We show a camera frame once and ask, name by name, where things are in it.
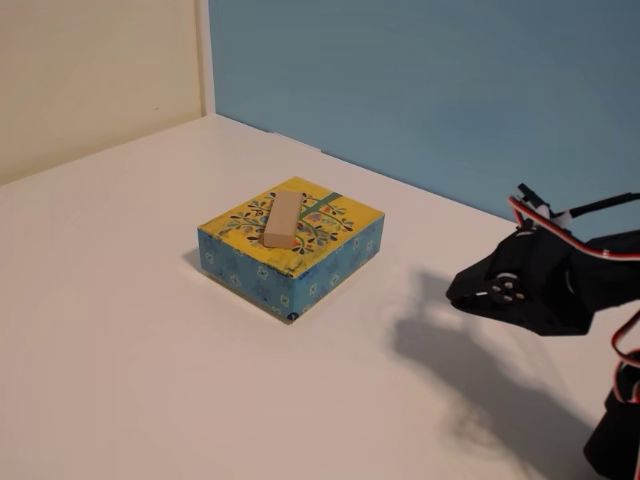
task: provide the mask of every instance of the white tabletop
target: white tabletop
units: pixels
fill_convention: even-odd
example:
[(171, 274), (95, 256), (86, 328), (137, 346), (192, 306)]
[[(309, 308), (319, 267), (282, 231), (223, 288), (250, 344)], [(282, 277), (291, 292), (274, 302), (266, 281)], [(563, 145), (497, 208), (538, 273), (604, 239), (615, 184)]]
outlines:
[[(387, 219), (286, 326), (198, 272), (196, 227), (294, 175)], [(633, 309), (547, 339), (453, 310), (512, 229), (220, 117), (0, 187), (0, 478), (592, 478)]]

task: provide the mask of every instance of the green stripe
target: green stripe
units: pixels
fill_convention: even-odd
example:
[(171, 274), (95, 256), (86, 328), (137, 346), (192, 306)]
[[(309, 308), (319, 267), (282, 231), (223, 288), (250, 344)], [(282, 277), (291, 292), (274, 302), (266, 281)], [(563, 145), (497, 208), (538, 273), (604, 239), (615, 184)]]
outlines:
[(306, 217), (310, 213), (317, 212), (322, 207), (324, 207), (325, 205), (328, 205), (330, 202), (333, 202), (334, 200), (337, 200), (341, 196), (342, 195), (336, 192), (333, 192), (332, 194), (327, 195), (322, 200), (318, 201), (313, 207), (309, 207), (306, 210), (303, 210), (303, 212), (298, 216), (298, 220), (302, 220), (304, 217)]

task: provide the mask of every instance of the cable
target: cable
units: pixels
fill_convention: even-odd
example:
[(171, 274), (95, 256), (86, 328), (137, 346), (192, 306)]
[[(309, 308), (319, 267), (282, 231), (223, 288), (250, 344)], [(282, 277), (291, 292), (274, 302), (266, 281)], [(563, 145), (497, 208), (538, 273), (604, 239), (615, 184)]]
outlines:
[(517, 211), (515, 208), (513, 209), (513, 214), (516, 217), (516, 221), (518, 222), (518, 226), (522, 226), (522, 224), (524, 223), (524, 219), (522, 218), (522, 214)]
[[(571, 213), (571, 216), (575, 218), (579, 215), (584, 215), (585, 213), (589, 213), (595, 210), (600, 210), (602, 208), (607, 208), (609, 206), (619, 205), (632, 200), (637, 200), (639, 197), (640, 196), (638, 194), (621, 195), (620, 197), (603, 200), (601, 202), (596, 202), (595, 204), (586, 205), (585, 207), (579, 207), (577, 209), (570, 210), (570, 213)], [(564, 231), (562, 228), (550, 222), (548, 219), (544, 218), (543, 216), (539, 215), (535, 211), (531, 210), (529, 207), (522, 204), (515, 197), (511, 196), (507, 199), (507, 201), (513, 207), (513, 210), (516, 214), (516, 220), (518, 221), (519, 226), (522, 226), (522, 224), (524, 223), (522, 219), (522, 215), (525, 215), (531, 218), (532, 220), (534, 220), (535, 222), (537, 222), (538, 224), (540, 224), (543, 228), (545, 228), (549, 232), (553, 233), (560, 239), (567, 242), (576, 250), (586, 255), (590, 255), (592, 257), (600, 258), (603, 260), (611, 260), (611, 261), (618, 261), (618, 262), (640, 261), (640, 253), (618, 253), (618, 252), (611, 252), (609, 250), (598, 250), (598, 249), (589, 247), (588, 245), (585, 245), (580, 240), (578, 240), (577, 238), (573, 237), (572, 235)], [(630, 352), (627, 354), (622, 352), (618, 348), (618, 342), (620, 342), (620, 340), (622, 340), (624, 336), (627, 333), (629, 333), (629, 331), (638, 323), (638, 321), (640, 321), (640, 310), (638, 310), (636, 314), (627, 321), (627, 323), (625, 323), (622, 327), (620, 327), (611, 339), (611, 344), (613, 345), (614, 350), (616, 351), (616, 353), (621, 359), (620, 363), (616, 368), (616, 372), (614, 374), (613, 391), (618, 401), (622, 403), (640, 404), (640, 383), (636, 383), (634, 385), (634, 387), (632, 388), (632, 394), (631, 394), (632, 398), (629, 402), (627, 402), (620, 393), (620, 389), (618, 388), (618, 381), (617, 381), (618, 372), (621, 369), (627, 366), (640, 368), (640, 360), (636, 360), (632, 356), (633, 353), (639, 352), (640, 350), (636, 350), (634, 352)], [(636, 461), (634, 480), (640, 480), (640, 445), (639, 445), (639, 451), (638, 451), (638, 459)]]
[(618, 348), (618, 343), (620, 342), (620, 340), (622, 340), (625, 337), (627, 333), (629, 333), (629, 331), (638, 323), (638, 321), (640, 321), (640, 310), (638, 310), (636, 314), (633, 317), (631, 317), (627, 323), (625, 323), (622, 327), (620, 327), (618, 331), (614, 333), (613, 337), (611, 338), (611, 345), (613, 346), (613, 349), (616, 351), (616, 353), (620, 357), (620, 360), (622, 360), (622, 362), (624, 362), (626, 365), (630, 365), (636, 368), (640, 368), (640, 360), (637, 360), (635, 357), (632, 356), (632, 354), (636, 352), (631, 352), (630, 354), (624, 353)]
[(616, 262), (640, 261), (640, 253), (618, 253), (618, 252), (611, 252), (609, 250), (598, 250), (598, 249), (589, 247), (588, 245), (585, 245), (580, 240), (578, 240), (577, 238), (573, 237), (572, 235), (564, 231), (562, 228), (550, 222), (548, 219), (544, 218), (543, 216), (539, 215), (535, 211), (531, 210), (529, 207), (521, 203), (515, 197), (509, 197), (507, 201), (515, 211), (531, 218), (532, 220), (535, 220), (535, 222), (539, 223), (543, 228), (550, 231), (557, 237), (560, 237), (562, 240), (567, 242), (576, 250), (586, 255), (591, 255), (592, 257), (600, 258), (603, 260), (616, 261)]

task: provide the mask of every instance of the cream wall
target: cream wall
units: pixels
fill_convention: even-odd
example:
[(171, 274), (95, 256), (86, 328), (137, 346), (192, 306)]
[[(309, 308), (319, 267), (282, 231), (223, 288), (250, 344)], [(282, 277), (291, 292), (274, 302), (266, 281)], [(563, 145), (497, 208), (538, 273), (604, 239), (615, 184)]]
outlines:
[(202, 114), (196, 0), (0, 0), (0, 184)]

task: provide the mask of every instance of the robotic arm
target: robotic arm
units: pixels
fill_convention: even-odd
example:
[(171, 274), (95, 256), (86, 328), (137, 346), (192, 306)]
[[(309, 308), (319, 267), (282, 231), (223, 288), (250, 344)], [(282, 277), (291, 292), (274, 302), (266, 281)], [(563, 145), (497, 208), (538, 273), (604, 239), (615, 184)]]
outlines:
[[(554, 213), (526, 185), (509, 197), (516, 231), (484, 260), (456, 275), (447, 291), (466, 313), (517, 325), (542, 336), (585, 335), (596, 312), (640, 299), (640, 230), (582, 243), (566, 229), (572, 218), (640, 199), (624, 194)], [(618, 341), (621, 357), (606, 414), (585, 447), (594, 469), (610, 480), (640, 480), (640, 350)]]

